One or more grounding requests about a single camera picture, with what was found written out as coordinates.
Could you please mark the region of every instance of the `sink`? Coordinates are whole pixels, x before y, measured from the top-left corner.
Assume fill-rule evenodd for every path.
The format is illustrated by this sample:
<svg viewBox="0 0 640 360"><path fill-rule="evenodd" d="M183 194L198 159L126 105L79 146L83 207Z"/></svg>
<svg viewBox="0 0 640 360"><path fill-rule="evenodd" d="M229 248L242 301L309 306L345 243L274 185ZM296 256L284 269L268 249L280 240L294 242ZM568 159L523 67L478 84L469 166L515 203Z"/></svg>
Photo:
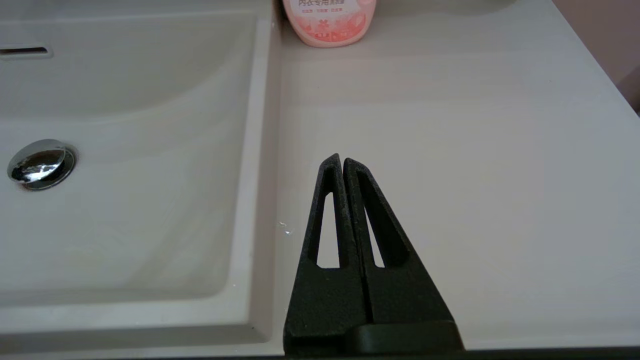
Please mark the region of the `sink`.
<svg viewBox="0 0 640 360"><path fill-rule="evenodd" d="M49 138L77 156L47 190L0 181L0 354L267 340L271 2L0 8L0 49L45 53L0 54L0 164Z"/></svg>

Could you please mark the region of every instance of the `pink wall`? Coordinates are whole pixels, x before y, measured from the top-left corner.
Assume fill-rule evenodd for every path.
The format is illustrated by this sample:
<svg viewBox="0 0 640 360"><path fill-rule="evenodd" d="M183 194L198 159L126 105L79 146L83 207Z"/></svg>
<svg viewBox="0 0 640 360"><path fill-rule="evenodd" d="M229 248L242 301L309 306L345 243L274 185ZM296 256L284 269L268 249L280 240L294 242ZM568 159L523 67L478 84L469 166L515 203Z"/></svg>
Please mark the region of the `pink wall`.
<svg viewBox="0 0 640 360"><path fill-rule="evenodd" d="M631 106L640 110L640 0L554 0Z"/></svg>

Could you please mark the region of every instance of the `sink overflow slot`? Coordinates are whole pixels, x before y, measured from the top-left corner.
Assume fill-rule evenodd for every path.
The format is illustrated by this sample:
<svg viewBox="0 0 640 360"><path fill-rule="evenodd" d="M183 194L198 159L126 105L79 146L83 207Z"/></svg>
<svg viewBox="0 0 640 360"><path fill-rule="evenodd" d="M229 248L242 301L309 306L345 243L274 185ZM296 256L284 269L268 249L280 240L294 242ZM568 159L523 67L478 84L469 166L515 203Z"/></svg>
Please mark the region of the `sink overflow slot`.
<svg viewBox="0 0 640 360"><path fill-rule="evenodd" d="M53 56L44 46L0 47L0 60L18 60L30 58L50 58Z"/></svg>

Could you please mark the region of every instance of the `white sink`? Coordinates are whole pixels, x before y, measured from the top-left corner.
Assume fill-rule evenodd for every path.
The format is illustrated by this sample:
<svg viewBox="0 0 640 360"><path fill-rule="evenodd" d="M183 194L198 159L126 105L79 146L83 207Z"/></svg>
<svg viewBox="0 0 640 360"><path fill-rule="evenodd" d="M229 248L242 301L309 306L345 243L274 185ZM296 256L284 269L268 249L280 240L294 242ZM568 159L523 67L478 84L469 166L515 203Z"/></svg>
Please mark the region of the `white sink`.
<svg viewBox="0 0 640 360"><path fill-rule="evenodd" d="M0 354L259 342L271 330L279 38L271 1L0 0Z"/></svg>

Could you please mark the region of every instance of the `white countertop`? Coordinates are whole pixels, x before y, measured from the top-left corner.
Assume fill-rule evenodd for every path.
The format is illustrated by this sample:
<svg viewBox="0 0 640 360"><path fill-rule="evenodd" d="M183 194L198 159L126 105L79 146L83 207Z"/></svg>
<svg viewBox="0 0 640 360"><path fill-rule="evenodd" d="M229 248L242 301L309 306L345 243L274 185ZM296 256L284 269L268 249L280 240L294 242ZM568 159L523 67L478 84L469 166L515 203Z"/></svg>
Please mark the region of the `white countertop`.
<svg viewBox="0 0 640 360"><path fill-rule="evenodd" d="M282 51L271 341L102 356L281 354L335 152L370 168L467 348L640 345L640 121L550 1L381 1L361 42L285 27Z"/></svg>

